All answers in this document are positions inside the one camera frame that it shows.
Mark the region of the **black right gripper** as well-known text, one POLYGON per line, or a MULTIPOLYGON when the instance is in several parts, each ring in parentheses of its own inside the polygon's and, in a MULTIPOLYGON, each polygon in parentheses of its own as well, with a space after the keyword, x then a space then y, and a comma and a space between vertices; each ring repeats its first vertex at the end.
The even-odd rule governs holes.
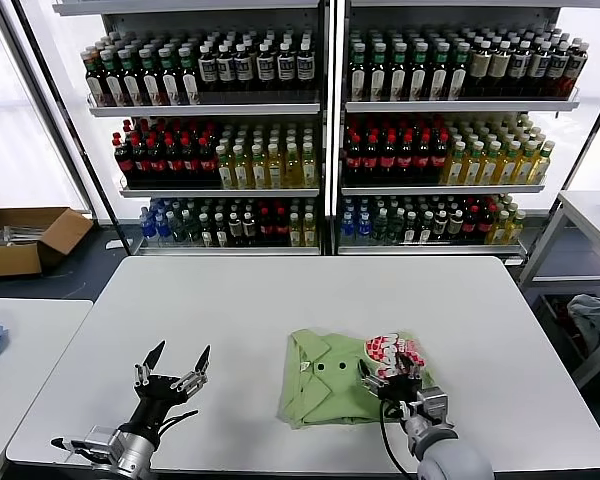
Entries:
POLYGON ((400 355, 400 372, 406 378, 381 378, 373 374, 367 363, 358 361, 358 372, 362 385, 380 400, 380 418, 387 421, 402 421, 410 417, 417 401, 418 391, 423 388, 423 359, 419 355, 400 355))

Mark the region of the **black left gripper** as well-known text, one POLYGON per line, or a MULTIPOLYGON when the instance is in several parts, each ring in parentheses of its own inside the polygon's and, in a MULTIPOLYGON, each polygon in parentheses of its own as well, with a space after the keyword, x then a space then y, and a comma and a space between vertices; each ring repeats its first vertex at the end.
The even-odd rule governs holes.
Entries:
POLYGON ((188 401, 186 393, 196 393, 208 380, 210 345, 206 346, 194 368, 179 380, 176 381, 175 377, 151 375, 164 347, 165 341, 161 341, 149 351, 141 364, 134 365, 134 386, 139 404, 130 419, 118 427, 120 432, 140 436, 151 444, 160 443, 159 430, 170 409, 185 404, 188 401))

